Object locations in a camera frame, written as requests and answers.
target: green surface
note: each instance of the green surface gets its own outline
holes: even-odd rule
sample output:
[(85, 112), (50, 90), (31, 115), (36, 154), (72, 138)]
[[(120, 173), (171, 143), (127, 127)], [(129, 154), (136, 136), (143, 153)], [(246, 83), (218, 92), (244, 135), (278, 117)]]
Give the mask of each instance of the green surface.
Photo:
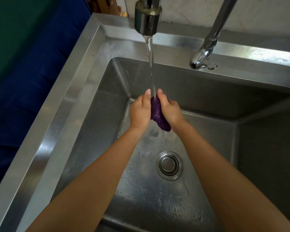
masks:
[(0, 78), (39, 34), (58, 0), (0, 0)]

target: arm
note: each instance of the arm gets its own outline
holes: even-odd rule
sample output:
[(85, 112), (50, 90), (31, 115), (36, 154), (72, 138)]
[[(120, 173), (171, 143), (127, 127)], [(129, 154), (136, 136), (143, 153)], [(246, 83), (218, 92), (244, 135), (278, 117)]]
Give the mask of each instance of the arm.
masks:
[(158, 89), (166, 120), (183, 142), (211, 206), (227, 231), (290, 231), (290, 222), (257, 187), (184, 120)]
[(26, 230), (94, 231), (150, 121), (150, 89), (130, 107), (129, 129), (75, 178)]

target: faucet spout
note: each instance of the faucet spout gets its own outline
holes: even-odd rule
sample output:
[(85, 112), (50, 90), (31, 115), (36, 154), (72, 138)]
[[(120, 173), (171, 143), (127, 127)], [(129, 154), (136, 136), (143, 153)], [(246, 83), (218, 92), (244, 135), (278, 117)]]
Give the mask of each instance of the faucet spout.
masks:
[(189, 64), (192, 69), (207, 67), (209, 70), (213, 70), (218, 66), (217, 63), (210, 62), (208, 57), (213, 52), (214, 47), (217, 44), (219, 34), (224, 24), (227, 22), (236, 2), (237, 0), (223, 1), (209, 34), (204, 39), (204, 42), (198, 52), (190, 59)]
[(135, 30), (144, 36), (157, 32), (162, 14), (161, 0), (138, 0), (135, 4)]

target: wet purple cloth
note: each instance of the wet purple cloth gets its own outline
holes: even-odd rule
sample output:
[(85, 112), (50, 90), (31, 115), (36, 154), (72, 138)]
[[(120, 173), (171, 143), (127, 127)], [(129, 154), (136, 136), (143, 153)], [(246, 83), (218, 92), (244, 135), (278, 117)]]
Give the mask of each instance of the wet purple cloth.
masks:
[(150, 99), (150, 104), (151, 104), (151, 116), (150, 119), (157, 122), (158, 126), (167, 132), (171, 131), (171, 126), (165, 119), (164, 115), (162, 114), (161, 111), (161, 103), (160, 99), (158, 96), (156, 96), (156, 101), (154, 97)]

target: dark blue cloth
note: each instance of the dark blue cloth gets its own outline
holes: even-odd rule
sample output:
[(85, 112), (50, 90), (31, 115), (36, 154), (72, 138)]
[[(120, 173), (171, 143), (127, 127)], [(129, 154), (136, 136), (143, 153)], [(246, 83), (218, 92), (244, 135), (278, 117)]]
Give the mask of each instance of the dark blue cloth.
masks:
[(87, 0), (61, 0), (30, 50), (0, 82), (0, 182), (90, 15)]

